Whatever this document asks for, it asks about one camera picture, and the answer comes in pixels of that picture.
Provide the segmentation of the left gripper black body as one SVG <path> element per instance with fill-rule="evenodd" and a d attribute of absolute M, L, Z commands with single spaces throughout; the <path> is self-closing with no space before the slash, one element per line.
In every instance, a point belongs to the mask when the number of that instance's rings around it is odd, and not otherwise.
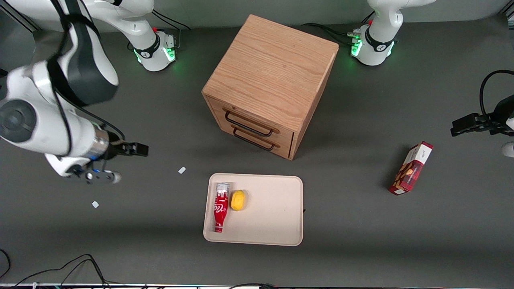
<path fill-rule="evenodd" d="M 506 97 L 498 102 L 494 111 L 489 114 L 490 120 L 494 124 L 494 128 L 490 130 L 490 135 L 514 135 L 513 128 L 509 126 L 509 124 L 513 126 L 513 111 L 514 96 Z"/>

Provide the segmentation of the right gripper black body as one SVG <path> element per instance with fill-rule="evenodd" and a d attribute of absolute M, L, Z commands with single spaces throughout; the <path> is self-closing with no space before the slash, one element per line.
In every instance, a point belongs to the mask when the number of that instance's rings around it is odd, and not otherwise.
<path fill-rule="evenodd" d="M 121 146 L 122 144 L 123 144 L 122 140 L 116 140 L 116 141 L 109 142 L 108 148 L 105 151 L 105 160 L 110 160 L 110 159 L 114 158 L 115 156 L 117 156 L 118 147 Z"/>

